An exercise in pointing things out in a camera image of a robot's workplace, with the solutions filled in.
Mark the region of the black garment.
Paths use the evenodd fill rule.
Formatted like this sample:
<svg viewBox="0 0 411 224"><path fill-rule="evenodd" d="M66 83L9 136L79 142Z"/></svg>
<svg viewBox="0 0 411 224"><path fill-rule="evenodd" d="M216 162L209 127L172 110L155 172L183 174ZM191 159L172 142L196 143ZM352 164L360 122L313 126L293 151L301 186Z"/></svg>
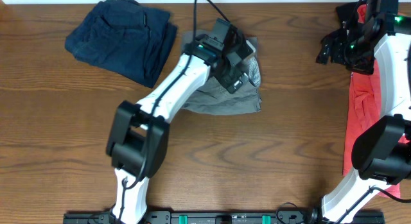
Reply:
<svg viewBox="0 0 411 224"><path fill-rule="evenodd" d="M372 43L377 41L378 33L382 31L381 14L390 9L397 10L390 0L359 0L336 7L340 27L336 31L345 31L354 40L363 37L373 50Z"/></svg>

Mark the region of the grey shorts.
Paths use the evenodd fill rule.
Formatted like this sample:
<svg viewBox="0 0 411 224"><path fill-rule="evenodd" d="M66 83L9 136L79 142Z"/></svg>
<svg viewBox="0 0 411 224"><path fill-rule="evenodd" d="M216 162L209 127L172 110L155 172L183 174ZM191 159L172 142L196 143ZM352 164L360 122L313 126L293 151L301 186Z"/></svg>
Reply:
<svg viewBox="0 0 411 224"><path fill-rule="evenodd" d="M261 111L261 74L257 56L254 55L239 65L241 71L247 73L245 80L235 93L229 93L216 78L212 77L205 85L198 88L183 104L182 109L199 114L229 116L250 114Z"/></svg>

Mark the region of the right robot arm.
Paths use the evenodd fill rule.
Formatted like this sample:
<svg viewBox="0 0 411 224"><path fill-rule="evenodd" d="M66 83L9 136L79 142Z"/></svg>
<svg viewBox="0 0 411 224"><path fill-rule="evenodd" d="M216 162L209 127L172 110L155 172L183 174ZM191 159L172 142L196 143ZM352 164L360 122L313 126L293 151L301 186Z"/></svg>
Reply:
<svg viewBox="0 0 411 224"><path fill-rule="evenodd" d="M378 121L354 142L352 168L306 216L306 223L382 223L363 206L410 178L410 18L399 0L359 0L337 8L341 27L322 39L317 63L344 65L364 75L379 71Z"/></svg>

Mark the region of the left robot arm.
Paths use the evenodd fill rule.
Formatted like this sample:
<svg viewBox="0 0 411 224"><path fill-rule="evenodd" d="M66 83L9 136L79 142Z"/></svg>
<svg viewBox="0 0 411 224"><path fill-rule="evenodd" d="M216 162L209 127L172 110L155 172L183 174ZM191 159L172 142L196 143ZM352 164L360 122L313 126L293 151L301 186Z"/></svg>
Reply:
<svg viewBox="0 0 411 224"><path fill-rule="evenodd" d="M164 161L170 123L190 95L210 77L235 93L248 78L237 66L255 52L241 30L217 19L211 33L193 35L175 68L154 91L137 103L118 106L106 149L118 181L111 210L115 223L143 219L148 182Z"/></svg>

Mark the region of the folded navy blue jeans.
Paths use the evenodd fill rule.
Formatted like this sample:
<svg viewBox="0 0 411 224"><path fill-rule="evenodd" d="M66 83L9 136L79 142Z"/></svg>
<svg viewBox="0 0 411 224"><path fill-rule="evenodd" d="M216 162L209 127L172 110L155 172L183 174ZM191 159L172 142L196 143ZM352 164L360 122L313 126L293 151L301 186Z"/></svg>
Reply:
<svg viewBox="0 0 411 224"><path fill-rule="evenodd" d="M66 38L77 60L152 88L173 47L170 13L134 0L100 1Z"/></svg>

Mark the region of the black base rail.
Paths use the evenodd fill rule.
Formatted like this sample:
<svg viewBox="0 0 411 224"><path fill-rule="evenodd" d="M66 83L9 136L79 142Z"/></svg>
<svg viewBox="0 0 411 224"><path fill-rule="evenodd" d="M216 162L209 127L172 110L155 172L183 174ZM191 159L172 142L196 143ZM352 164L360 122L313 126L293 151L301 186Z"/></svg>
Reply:
<svg viewBox="0 0 411 224"><path fill-rule="evenodd" d="M109 224L115 223L113 215L107 212L65 214L64 224ZM206 212L148 212L140 224L308 224L308 219L299 211L275 213L206 213Z"/></svg>

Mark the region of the red t-shirt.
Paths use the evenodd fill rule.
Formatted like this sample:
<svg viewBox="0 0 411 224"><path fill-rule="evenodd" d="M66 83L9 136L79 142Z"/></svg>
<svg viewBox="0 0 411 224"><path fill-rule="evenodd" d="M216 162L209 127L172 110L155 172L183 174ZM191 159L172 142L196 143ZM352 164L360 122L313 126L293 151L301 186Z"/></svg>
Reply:
<svg viewBox="0 0 411 224"><path fill-rule="evenodd" d="M373 74L353 73L345 135L344 168L352 170L355 140L383 116L401 114L410 119L410 34L383 35L372 45Z"/></svg>

